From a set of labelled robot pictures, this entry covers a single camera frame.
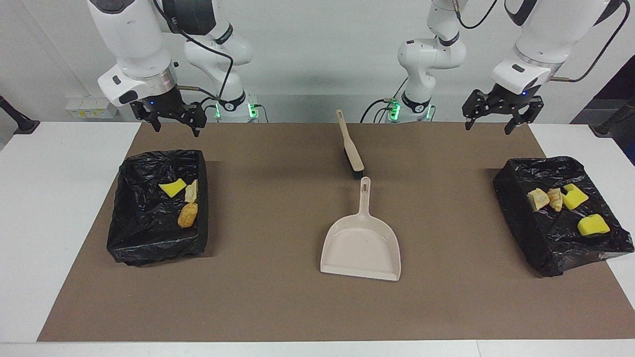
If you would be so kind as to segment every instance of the tan food piece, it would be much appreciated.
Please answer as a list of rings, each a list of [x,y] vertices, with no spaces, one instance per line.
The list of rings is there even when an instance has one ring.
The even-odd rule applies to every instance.
[[[549,206],[554,209],[556,212],[560,212],[562,210],[562,191],[560,189],[551,189],[547,192],[549,196]]]
[[[535,189],[527,194],[527,199],[531,203],[531,207],[534,212],[539,211],[541,208],[549,204],[549,195],[541,189]]]
[[[185,202],[196,202],[196,196],[198,195],[198,180],[194,180],[191,185],[185,188]]]
[[[181,214],[178,216],[178,225],[181,228],[189,228],[194,225],[196,215],[198,214],[198,204],[188,203],[181,210]]]

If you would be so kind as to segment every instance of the black plastic bag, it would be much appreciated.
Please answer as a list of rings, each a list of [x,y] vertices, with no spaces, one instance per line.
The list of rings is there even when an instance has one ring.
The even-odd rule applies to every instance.
[[[182,229],[178,216],[185,189],[170,198],[159,184],[198,179],[199,211],[193,227]],[[203,253],[208,233],[207,171],[196,150],[153,151],[126,159],[119,168],[108,252],[129,266]]]
[[[575,184],[589,200],[574,210],[563,207],[556,212],[547,206],[533,212],[527,199],[530,191],[547,192],[568,184]],[[494,189],[527,262],[542,276],[559,276],[574,267],[633,252],[631,234],[620,226],[584,166],[573,158],[509,160],[494,179]],[[611,231],[582,236],[578,223],[596,213],[604,217]]]

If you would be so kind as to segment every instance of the brown paper mat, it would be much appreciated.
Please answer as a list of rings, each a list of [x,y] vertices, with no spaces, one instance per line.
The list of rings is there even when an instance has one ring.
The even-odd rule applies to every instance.
[[[144,125],[129,154],[201,149],[210,181],[204,257],[135,268],[105,248],[114,187],[40,341],[623,339],[635,312],[605,263],[539,278],[491,180],[544,157],[525,126],[350,125],[371,213],[401,246],[397,283],[325,275],[329,227],[358,209],[337,125]]]

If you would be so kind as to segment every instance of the white dustpan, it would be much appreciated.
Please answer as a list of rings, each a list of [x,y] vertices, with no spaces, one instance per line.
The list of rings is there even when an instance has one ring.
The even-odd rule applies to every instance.
[[[359,213],[344,217],[329,229],[320,271],[328,274],[397,281],[401,276],[399,243],[392,229],[371,216],[370,178],[361,179]]]

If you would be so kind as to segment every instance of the table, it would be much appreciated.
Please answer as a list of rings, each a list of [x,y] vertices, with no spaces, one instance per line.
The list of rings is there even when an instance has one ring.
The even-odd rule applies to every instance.
[[[227,356],[625,356],[635,340],[409,341],[301,343],[36,344],[57,293],[138,130],[138,123],[43,123],[0,152],[0,355]],[[610,139],[586,126],[532,125],[547,156],[569,155],[587,169],[625,229],[635,232],[635,167]],[[60,212],[52,203],[70,210]],[[41,236],[50,240],[42,241]],[[635,255],[609,265],[635,306]]]

